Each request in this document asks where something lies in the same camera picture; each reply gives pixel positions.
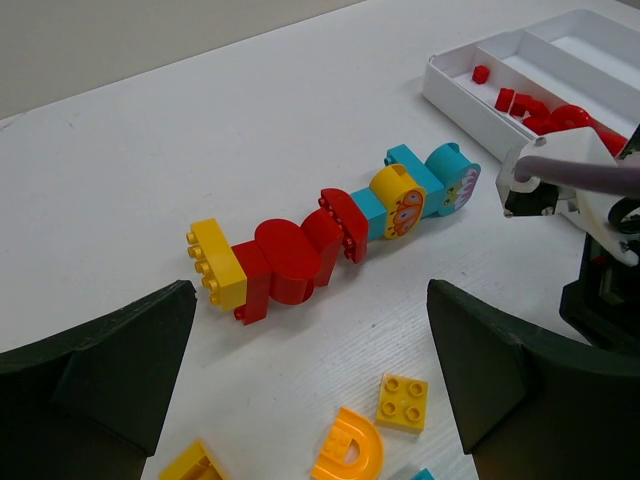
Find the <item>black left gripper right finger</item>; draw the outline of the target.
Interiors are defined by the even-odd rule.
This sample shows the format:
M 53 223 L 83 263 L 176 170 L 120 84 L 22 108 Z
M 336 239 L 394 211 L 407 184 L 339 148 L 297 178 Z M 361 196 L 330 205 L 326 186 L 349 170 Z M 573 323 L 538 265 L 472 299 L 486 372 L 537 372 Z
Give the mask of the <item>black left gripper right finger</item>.
M 636 479 L 639 360 L 500 311 L 444 280 L 431 332 L 481 479 Z

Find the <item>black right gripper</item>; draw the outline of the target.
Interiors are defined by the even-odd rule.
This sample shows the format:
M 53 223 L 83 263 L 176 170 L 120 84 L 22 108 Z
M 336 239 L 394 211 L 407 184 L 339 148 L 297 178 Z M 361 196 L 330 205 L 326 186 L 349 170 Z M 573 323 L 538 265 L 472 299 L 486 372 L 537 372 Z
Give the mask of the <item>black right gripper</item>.
M 560 315 L 592 345 L 639 351 L 639 267 L 616 260 L 585 237 L 578 279 L 563 289 Z

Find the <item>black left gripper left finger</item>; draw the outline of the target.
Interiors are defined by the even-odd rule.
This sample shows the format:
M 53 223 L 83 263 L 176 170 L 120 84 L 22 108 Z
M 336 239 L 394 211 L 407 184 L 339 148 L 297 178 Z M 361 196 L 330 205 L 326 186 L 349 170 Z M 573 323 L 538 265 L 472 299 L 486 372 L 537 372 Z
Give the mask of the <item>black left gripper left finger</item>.
M 196 310 L 178 280 L 1 355 L 4 479 L 138 479 L 160 439 Z

